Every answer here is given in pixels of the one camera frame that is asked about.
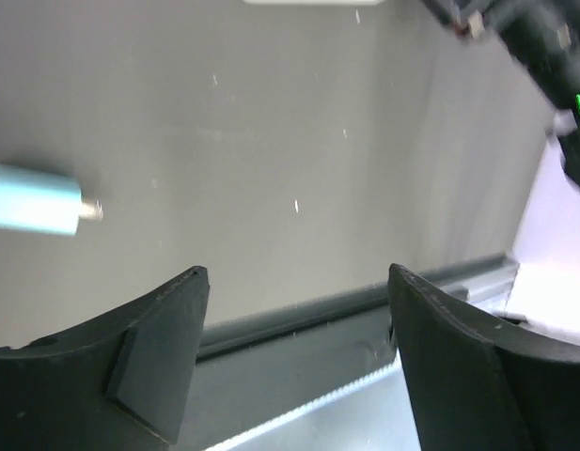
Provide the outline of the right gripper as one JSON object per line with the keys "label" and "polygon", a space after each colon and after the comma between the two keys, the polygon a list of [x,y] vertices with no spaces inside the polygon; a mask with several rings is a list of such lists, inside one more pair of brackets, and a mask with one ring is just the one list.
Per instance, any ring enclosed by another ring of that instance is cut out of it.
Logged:
{"label": "right gripper", "polygon": [[423,5],[440,25],[452,31],[457,38],[479,39],[496,27],[506,2],[423,0]]}

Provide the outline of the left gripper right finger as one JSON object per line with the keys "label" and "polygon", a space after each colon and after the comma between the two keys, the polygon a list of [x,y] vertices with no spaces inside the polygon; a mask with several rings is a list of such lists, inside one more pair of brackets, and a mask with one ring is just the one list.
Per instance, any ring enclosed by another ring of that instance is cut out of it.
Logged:
{"label": "left gripper right finger", "polygon": [[399,264],[392,332],[423,450],[580,450],[580,346],[459,300]]}

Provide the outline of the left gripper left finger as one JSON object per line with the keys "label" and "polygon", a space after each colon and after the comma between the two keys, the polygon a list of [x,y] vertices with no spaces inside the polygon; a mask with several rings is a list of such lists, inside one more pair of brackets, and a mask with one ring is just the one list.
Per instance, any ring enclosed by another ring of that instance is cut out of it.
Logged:
{"label": "left gripper left finger", "polygon": [[193,267],[138,299],[0,348],[0,450],[166,450],[180,436],[210,292]]}

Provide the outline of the teal plug adapter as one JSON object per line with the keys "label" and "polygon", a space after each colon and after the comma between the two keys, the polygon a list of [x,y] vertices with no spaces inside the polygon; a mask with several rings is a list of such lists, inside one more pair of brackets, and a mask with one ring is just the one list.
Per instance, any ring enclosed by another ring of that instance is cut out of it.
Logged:
{"label": "teal plug adapter", "polygon": [[73,236],[82,220],[102,218],[76,179],[0,164],[0,229]]}

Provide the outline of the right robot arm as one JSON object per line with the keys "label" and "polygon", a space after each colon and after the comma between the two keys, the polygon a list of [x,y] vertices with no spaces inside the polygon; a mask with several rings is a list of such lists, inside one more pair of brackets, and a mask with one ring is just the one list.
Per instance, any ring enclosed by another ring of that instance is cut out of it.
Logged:
{"label": "right robot arm", "polygon": [[545,98],[572,114],[556,132],[565,176],[580,189],[580,1],[426,1],[428,11],[462,40],[496,35]]}

